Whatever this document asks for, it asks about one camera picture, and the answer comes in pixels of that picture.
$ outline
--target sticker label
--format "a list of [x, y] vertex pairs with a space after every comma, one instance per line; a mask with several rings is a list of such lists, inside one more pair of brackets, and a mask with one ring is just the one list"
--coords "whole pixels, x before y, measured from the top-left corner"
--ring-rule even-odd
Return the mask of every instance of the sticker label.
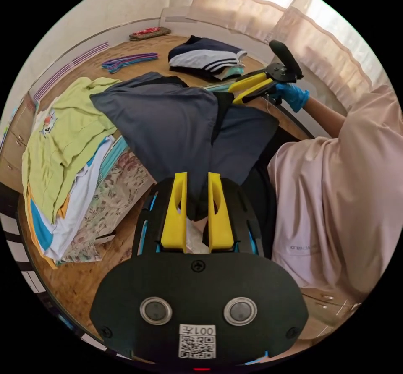
[[215, 358], [215, 325], [179, 325], [179, 357]]

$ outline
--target wooden table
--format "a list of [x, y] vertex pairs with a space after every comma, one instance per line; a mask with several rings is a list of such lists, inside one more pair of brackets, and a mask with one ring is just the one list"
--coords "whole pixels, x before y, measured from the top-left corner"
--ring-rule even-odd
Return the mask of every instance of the wooden table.
[[[125, 42], [106, 50], [79, 65], [58, 82], [41, 100], [39, 110], [44, 110], [49, 107], [55, 97], [61, 95], [71, 83], [83, 76], [89, 77], [91, 80], [104, 76], [124, 81], [144, 73], [155, 71], [165, 76], [178, 76], [190, 86], [205, 86], [208, 83], [202, 79], [169, 71], [167, 62], [168, 52], [173, 47], [186, 40], [187, 38], [185, 37], [169, 35], [140, 42]], [[160, 57], [158, 60], [126, 66], [113, 75], [101, 68], [102, 62], [108, 59], [145, 52], [156, 52]], [[245, 73], [262, 68], [260, 62], [250, 57], [245, 57], [243, 62], [245, 64]], [[261, 99], [254, 101], [253, 104], [253, 106], [263, 110], [266, 110], [266, 105], [266, 101]], [[305, 134], [278, 110], [274, 107], [270, 107], [269, 111], [280, 120], [280, 125], [283, 128], [300, 139], [306, 139]], [[101, 253], [105, 254], [102, 261], [93, 263], [70, 263], [56, 270], [50, 268], [47, 262], [39, 255], [31, 241], [24, 212], [24, 199], [20, 197], [18, 212], [19, 216], [21, 216], [20, 225], [23, 231], [22, 234], [26, 240], [27, 248], [37, 273], [42, 277], [48, 292], [53, 294], [69, 315], [86, 331], [99, 339], [100, 337], [89, 319], [91, 304], [102, 278], [114, 266], [130, 258], [137, 217], [146, 196], [147, 194], [143, 196], [119, 224], [116, 229], [117, 234], [113, 241], [99, 246], [101, 247]]]

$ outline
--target qr code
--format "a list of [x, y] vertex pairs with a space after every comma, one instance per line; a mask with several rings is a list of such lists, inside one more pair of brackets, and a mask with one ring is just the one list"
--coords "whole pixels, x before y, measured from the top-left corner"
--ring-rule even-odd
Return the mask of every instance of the qr code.
[[215, 336], [180, 335], [179, 357], [215, 358]]

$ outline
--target black handle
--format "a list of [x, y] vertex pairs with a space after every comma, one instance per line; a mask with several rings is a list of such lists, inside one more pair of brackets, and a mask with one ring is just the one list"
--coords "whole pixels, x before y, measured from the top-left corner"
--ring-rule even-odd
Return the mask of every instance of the black handle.
[[298, 80], [304, 77], [299, 64], [285, 44], [272, 39], [269, 42], [269, 47], [274, 52], [274, 55], [276, 55], [280, 59], [281, 63], [287, 68], [288, 72], [294, 73]]

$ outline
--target white wall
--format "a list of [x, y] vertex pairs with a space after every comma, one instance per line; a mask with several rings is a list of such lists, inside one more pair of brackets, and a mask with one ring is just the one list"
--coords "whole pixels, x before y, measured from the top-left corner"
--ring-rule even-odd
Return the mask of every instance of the white wall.
[[137, 20], [159, 18], [169, 6], [189, 6], [192, 0], [83, 0], [65, 14], [34, 48], [9, 93], [0, 122], [0, 135], [13, 109], [59, 57], [89, 37]]
[[[244, 48], [250, 56], [264, 63], [273, 61], [274, 54], [268, 45], [262, 42], [218, 26], [186, 19], [191, 3], [192, 0], [82, 1], [46, 33], [26, 60], [8, 96], [0, 122], [0, 135], [12, 111], [28, 91], [34, 96], [46, 81], [60, 68], [71, 63], [74, 57], [80, 57], [86, 51], [104, 43], [109, 47], [115, 46], [127, 40], [128, 34], [137, 29], [166, 26], [174, 34], [194, 34], [218, 39]], [[308, 89], [313, 96], [332, 109], [345, 113], [343, 106], [313, 73], [304, 70], [304, 74], [305, 79], [299, 83], [302, 88]], [[296, 117], [314, 135], [325, 135], [323, 129], [306, 113], [299, 112]]]

